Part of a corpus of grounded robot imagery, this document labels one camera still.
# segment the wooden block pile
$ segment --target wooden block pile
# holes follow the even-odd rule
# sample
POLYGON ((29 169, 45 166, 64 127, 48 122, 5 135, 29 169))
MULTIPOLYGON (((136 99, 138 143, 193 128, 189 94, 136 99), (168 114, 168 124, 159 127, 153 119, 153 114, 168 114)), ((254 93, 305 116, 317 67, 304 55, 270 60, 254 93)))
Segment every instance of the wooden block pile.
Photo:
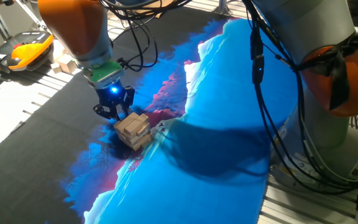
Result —
POLYGON ((57 58, 57 62, 51 64, 51 67, 55 74, 59 72, 72 74, 77 69, 77 65, 73 61, 73 58, 68 54, 57 58))
POLYGON ((150 131, 149 117, 145 114, 131 113, 124 120, 114 125, 119 139, 133 150, 146 147, 154 137, 150 131))

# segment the black mat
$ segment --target black mat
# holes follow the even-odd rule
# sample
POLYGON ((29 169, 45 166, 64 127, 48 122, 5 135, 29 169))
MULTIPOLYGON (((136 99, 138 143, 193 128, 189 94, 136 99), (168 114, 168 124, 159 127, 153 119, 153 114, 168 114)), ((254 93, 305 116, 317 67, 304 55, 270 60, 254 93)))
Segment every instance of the black mat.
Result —
MULTIPOLYGON (((225 20, 217 14, 183 8, 168 12, 149 27, 156 36, 159 51, 169 58, 174 51, 172 46, 188 41, 191 33, 204 32, 211 21, 225 20)), ((130 32, 114 43, 115 58, 129 58, 136 53, 130 32)), ((149 50, 147 62, 153 56, 149 50)), ((189 60, 197 61, 198 56, 189 60)), ((142 85, 139 80, 143 75, 128 72, 122 82, 136 89, 142 85)), ((64 201, 68 194, 61 181, 73 177, 70 167, 80 153, 88 150, 88 139, 102 137, 93 136, 93 130, 107 122, 93 112, 97 102, 96 93, 82 75, 75 75, 25 125, 0 144, 0 223, 81 222, 76 211, 70 209, 73 202, 64 201)), ((119 141, 105 146, 110 149, 105 153, 117 159, 128 158, 128 149, 119 141)))

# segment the black tie strap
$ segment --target black tie strap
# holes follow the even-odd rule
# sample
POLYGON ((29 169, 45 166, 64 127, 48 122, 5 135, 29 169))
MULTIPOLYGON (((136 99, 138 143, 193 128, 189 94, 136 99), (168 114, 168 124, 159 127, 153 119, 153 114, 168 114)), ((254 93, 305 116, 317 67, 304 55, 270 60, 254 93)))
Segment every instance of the black tie strap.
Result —
POLYGON ((335 45, 319 57, 302 63, 297 68, 299 71, 312 68, 311 71, 314 73, 325 77, 333 77, 329 110, 337 108, 349 99, 350 89, 345 58, 354 54, 356 50, 358 50, 358 32, 354 32, 346 40, 335 45))

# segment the robotic arm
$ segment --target robotic arm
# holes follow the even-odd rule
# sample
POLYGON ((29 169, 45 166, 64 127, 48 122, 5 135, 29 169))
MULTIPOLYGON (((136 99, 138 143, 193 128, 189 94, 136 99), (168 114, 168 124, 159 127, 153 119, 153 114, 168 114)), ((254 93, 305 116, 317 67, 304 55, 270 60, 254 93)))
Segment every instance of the robotic arm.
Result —
POLYGON ((123 67, 112 61, 112 42, 107 31, 107 10, 98 0, 41 0, 42 19, 68 49, 99 96, 94 111, 104 118, 120 120, 116 107, 127 110, 135 90, 123 87, 123 67))
MULTIPOLYGON (((171 8, 189 1, 191 0, 177 0, 172 3, 171 8)), ((301 101, 298 108, 300 105, 303 106, 303 100, 305 106, 298 111, 294 110, 281 128, 281 133, 285 129, 287 136, 281 138, 281 134, 275 130, 276 140, 271 138, 275 149, 278 142, 281 144, 285 142, 290 146, 288 150, 284 147, 282 150, 286 152, 287 162, 290 161, 293 166, 286 165, 285 159, 280 156, 277 149, 276 157, 272 156, 272 163, 282 169, 277 169, 272 174, 281 183, 299 190, 296 185, 300 183, 299 180, 294 182, 291 179, 291 177, 296 179, 295 176, 305 175, 293 162, 292 157, 298 157, 302 162, 312 165, 314 171, 324 177, 320 182, 303 183, 301 184, 303 187, 318 190, 321 188, 320 183, 325 183, 327 179, 334 180, 332 182, 336 183, 329 186, 345 186, 349 179, 344 177, 351 176, 358 165, 358 132, 347 128, 349 117, 358 115, 358 28, 352 23, 347 2, 345 0, 252 0, 252 2, 243 0, 243 2, 252 14, 253 24, 256 25, 251 37, 252 59, 256 68, 252 72, 255 86, 262 81, 264 66, 259 28, 271 37, 272 42, 283 44, 285 50, 281 45, 276 46, 283 55, 288 54, 285 58, 287 63, 296 74, 302 75, 307 86, 305 97, 302 91, 300 93, 301 101), (271 28, 258 16, 252 3, 259 8, 271 28), (306 117, 302 115, 303 109, 307 111, 306 117), (303 128, 309 130, 307 138, 304 137, 303 128), (306 144, 309 143, 313 145, 312 152, 306 150, 306 144), (333 165, 327 166, 324 161, 331 161, 333 165), (324 174, 319 167, 325 167, 324 170, 329 170, 330 174, 324 174)), ((116 106, 121 105, 127 114, 135 91, 130 86, 125 88, 122 86, 120 78, 124 74, 124 65, 112 61, 113 46, 107 33, 104 7, 112 10, 112 5, 118 7, 117 3, 107 4, 106 0, 39 0, 38 3, 46 25, 83 68, 88 83, 96 90, 99 104, 94 107, 95 112, 107 119, 119 120, 116 106)), ((148 4, 143 0, 121 0, 120 3, 122 12, 140 9, 148 4)), ((164 10, 165 8, 160 7, 155 11, 164 10)), ((113 12, 118 18, 124 18, 117 11, 113 12)), ((132 14, 130 19, 136 20, 139 17, 132 14)), ((350 191, 352 187, 358 185, 346 186, 345 189, 350 191)))

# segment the blue led light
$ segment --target blue led light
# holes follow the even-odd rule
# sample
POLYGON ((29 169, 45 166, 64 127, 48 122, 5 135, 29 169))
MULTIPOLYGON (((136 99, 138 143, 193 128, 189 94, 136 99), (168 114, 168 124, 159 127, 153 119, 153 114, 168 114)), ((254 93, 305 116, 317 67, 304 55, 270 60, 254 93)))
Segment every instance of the blue led light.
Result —
POLYGON ((117 89, 116 87, 112 87, 112 88, 111 88, 111 91, 112 91, 113 93, 117 93, 117 92, 118 92, 118 89, 117 89))

